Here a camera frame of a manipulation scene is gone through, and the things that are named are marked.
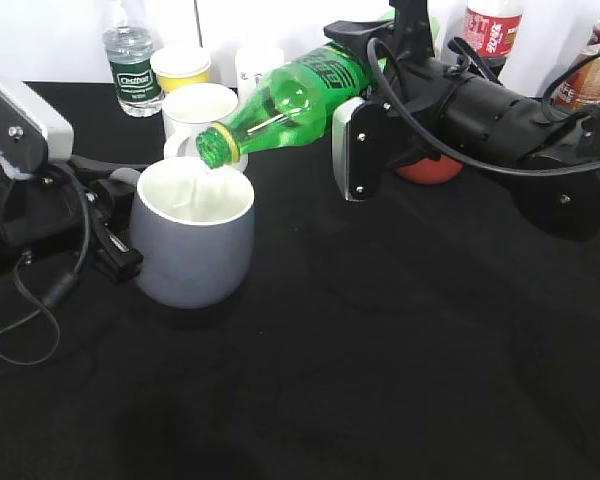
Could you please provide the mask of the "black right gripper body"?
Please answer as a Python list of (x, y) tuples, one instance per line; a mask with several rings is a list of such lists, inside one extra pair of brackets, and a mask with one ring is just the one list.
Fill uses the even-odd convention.
[(443, 155), (462, 164), (477, 155), (457, 127), (446, 124), (448, 108), (471, 76), (428, 58), (411, 64), (388, 47), (371, 47), (374, 89), (369, 159), (382, 168), (414, 165)]

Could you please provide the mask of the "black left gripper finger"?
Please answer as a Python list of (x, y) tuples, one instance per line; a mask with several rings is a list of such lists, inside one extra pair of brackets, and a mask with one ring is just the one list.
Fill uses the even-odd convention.
[(129, 227), (135, 188), (110, 179), (88, 184), (89, 215), (93, 235), (93, 264), (115, 285), (134, 279), (140, 272), (143, 256), (131, 247), (124, 233)]
[(72, 169), (79, 181), (94, 181), (108, 178), (115, 170), (130, 168), (143, 171), (147, 164), (126, 164), (94, 160), (80, 155), (72, 155), (68, 160), (68, 166)]

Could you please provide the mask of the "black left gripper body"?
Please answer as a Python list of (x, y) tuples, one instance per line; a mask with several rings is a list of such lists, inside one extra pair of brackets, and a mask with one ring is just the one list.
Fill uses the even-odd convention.
[(0, 166), (0, 275), (26, 251), (35, 259), (77, 250), (72, 269), (80, 272), (89, 248), (87, 184), (103, 176), (101, 161), (74, 155), (47, 164), (26, 180), (6, 176)]

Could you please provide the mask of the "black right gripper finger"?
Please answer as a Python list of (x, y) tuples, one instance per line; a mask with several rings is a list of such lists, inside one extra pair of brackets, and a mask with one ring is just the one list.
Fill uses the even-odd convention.
[(367, 44), (372, 38), (382, 41), (390, 47), (397, 58), (405, 57), (405, 48), (398, 43), (400, 36), (396, 32), (394, 20), (375, 20), (369, 22), (335, 21), (323, 27), (324, 35), (346, 48), (360, 62), (370, 63)]

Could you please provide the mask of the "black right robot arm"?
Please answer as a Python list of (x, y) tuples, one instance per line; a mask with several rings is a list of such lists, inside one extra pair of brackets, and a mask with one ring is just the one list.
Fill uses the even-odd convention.
[(505, 88), (461, 38), (453, 64), (434, 57), (423, 15), (328, 25), (325, 35), (371, 71), (341, 102), (332, 130), (342, 196), (370, 198), (388, 170), (453, 159), (505, 188), (521, 215), (558, 238), (600, 231), (600, 107), (574, 113)]

